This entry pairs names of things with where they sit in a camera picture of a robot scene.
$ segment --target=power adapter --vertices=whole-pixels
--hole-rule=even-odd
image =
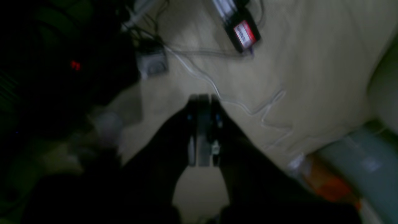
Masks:
[[[242,53],[261,39],[251,13],[245,8],[248,0],[213,0],[224,29],[235,49]]]
[[[161,41],[153,39],[140,40],[135,54],[141,79],[149,79],[168,72],[167,56]]]

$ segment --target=red light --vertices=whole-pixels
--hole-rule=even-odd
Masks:
[[[70,66],[72,67],[72,69],[78,71],[80,70],[80,63],[76,62],[76,61],[71,61]]]

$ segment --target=orange object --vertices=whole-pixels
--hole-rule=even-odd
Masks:
[[[303,174],[303,177],[317,195],[330,202],[352,204],[357,210],[361,208],[359,196],[343,179],[331,172],[315,156],[310,155],[307,159],[312,162],[311,171]]]

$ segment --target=label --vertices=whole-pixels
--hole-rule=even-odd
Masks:
[[[240,24],[238,24],[234,28],[234,31],[244,49],[250,47],[253,43],[255,43],[256,39],[254,38],[253,32],[250,29],[249,24],[246,22],[246,20],[243,20]]]

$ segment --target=light blue object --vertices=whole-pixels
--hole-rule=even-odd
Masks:
[[[398,223],[396,146],[366,128],[316,153],[359,191],[385,223]]]

